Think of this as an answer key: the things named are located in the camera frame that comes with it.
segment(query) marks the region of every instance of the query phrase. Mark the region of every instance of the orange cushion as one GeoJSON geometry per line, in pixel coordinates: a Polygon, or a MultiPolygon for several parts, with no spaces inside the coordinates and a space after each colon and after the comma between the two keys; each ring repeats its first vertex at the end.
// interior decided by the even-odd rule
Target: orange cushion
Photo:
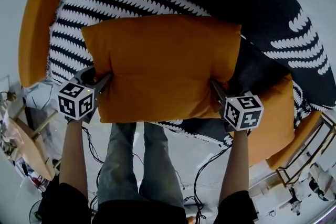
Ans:
{"type": "Polygon", "coordinates": [[[258,128],[248,137],[249,165],[276,154],[294,139],[294,98],[290,75],[259,95],[265,108],[258,128]]]}
{"type": "Polygon", "coordinates": [[[84,27],[97,76],[114,77],[99,98],[101,122],[218,118],[209,79],[227,87],[240,25],[212,17],[155,15],[84,27]]]}
{"type": "Polygon", "coordinates": [[[46,77],[50,25],[55,20],[59,0],[27,0],[21,23],[18,68],[23,87],[46,77]]]}
{"type": "Polygon", "coordinates": [[[308,117],[301,121],[300,125],[295,130],[295,137],[293,141],[284,149],[266,160],[269,168],[276,170],[294,157],[297,151],[301,149],[305,141],[321,124],[321,114],[322,111],[312,111],[308,117]]]}

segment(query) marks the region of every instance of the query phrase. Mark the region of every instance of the hand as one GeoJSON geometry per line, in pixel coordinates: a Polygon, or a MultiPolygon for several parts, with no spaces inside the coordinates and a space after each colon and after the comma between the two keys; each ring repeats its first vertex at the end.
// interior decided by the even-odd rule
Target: hand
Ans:
{"type": "Polygon", "coordinates": [[[242,136],[242,135],[244,135],[244,134],[247,135],[247,130],[235,131],[235,135],[234,135],[234,137],[236,137],[236,136],[242,136]]]}
{"type": "Polygon", "coordinates": [[[83,120],[71,120],[68,122],[68,125],[72,125],[72,126],[82,126],[83,125],[83,120]]]}
{"type": "Polygon", "coordinates": [[[80,120],[74,120],[74,119],[72,119],[72,118],[65,117],[65,119],[68,121],[68,125],[69,125],[70,122],[78,122],[78,123],[80,123],[80,124],[83,123],[83,118],[80,119],[80,120]]]}

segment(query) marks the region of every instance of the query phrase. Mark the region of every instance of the floor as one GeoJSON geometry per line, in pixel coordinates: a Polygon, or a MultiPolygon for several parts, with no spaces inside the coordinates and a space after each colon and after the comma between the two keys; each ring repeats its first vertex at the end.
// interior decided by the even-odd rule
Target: floor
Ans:
{"type": "MultiPolygon", "coordinates": [[[[330,40],[330,33],[332,33],[332,27],[335,20],[335,9],[327,9],[327,1],[332,0],[312,0],[311,2],[304,3],[305,10],[314,10],[315,14],[312,14],[312,21],[317,27],[320,33],[320,38],[324,43],[324,47],[329,55],[332,68],[336,66],[336,58],[331,57],[335,55],[335,47],[332,45],[334,38],[330,40]]],[[[12,85],[19,81],[18,69],[17,69],[17,48],[18,38],[20,31],[20,24],[22,15],[24,12],[26,0],[0,0],[0,81],[1,79],[9,75],[9,83],[12,85]]],[[[93,144],[99,152],[100,158],[104,159],[104,155],[107,149],[107,141],[110,133],[110,124],[99,124],[98,116],[96,115],[95,124],[89,126],[89,130],[92,134],[93,144]]],[[[66,123],[60,116],[55,118],[53,124],[50,126],[52,136],[49,150],[53,154],[54,158],[59,158],[61,154],[61,145],[64,139],[66,123]]],[[[139,154],[143,158],[143,138],[141,133],[141,126],[139,126],[139,137],[134,145],[134,152],[139,154]]],[[[203,142],[194,138],[179,137],[179,135],[172,132],[168,132],[170,146],[170,156],[174,164],[175,169],[179,172],[183,184],[186,186],[186,190],[183,191],[185,197],[192,194],[192,183],[197,172],[197,167],[204,163],[212,154],[218,153],[221,149],[208,142],[203,142]]],[[[96,191],[96,176],[100,169],[100,165],[96,163],[91,157],[88,151],[87,139],[83,139],[86,149],[86,162],[88,168],[89,190],[92,192],[91,197],[94,196],[96,191]]],[[[219,195],[220,184],[225,172],[229,151],[226,152],[220,159],[210,164],[200,176],[198,193],[202,201],[209,204],[209,206],[216,211],[216,205],[219,195]]],[[[0,219],[2,223],[28,223],[27,212],[31,207],[31,202],[38,198],[33,196],[25,190],[24,182],[17,178],[15,173],[6,163],[6,160],[0,160],[1,171],[5,171],[6,176],[0,177],[0,193],[6,194],[6,199],[0,201],[0,219]]],[[[134,159],[134,171],[138,181],[142,178],[142,164],[140,161],[134,159]]],[[[258,180],[260,176],[269,173],[268,167],[265,162],[258,164],[250,169],[251,183],[258,180]]],[[[307,220],[316,216],[325,205],[321,205],[321,201],[310,199],[305,206],[306,217],[300,217],[296,219],[292,217],[291,212],[284,212],[278,214],[274,218],[266,218],[264,222],[259,223],[308,223],[307,220]]],[[[206,220],[207,223],[211,223],[216,214],[206,220]]]]}

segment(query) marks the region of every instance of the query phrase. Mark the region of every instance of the leg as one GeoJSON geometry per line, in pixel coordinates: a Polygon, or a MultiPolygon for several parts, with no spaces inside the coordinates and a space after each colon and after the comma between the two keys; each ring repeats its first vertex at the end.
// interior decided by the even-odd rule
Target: leg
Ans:
{"type": "Polygon", "coordinates": [[[110,200],[146,200],[138,194],[133,173],[133,139],[136,123],[112,125],[109,148],[101,168],[98,204],[110,200]]]}
{"type": "Polygon", "coordinates": [[[168,139],[163,128],[144,124],[144,176],[139,193],[149,199],[183,208],[183,196],[168,154],[168,139]]]}

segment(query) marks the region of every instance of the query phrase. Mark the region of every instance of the patterned throw blanket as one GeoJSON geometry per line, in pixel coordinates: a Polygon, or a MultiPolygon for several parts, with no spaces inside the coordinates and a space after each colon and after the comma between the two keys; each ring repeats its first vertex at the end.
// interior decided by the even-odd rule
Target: patterned throw blanket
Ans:
{"type": "MultiPolygon", "coordinates": [[[[323,44],[296,0],[61,0],[51,26],[51,78],[60,84],[92,64],[81,27],[113,18],[174,13],[214,16],[242,24],[242,43],[261,50],[264,54],[258,56],[260,59],[265,55],[273,59],[271,73],[282,73],[284,69],[291,72],[295,126],[312,110],[336,107],[335,81],[323,44]]],[[[270,74],[264,80],[268,79],[272,80],[270,74]]],[[[243,81],[240,83],[245,90],[251,90],[243,81]]],[[[221,120],[189,119],[157,124],[222,146],[231,143],[228,134],[223,136],[221,120]]]]}

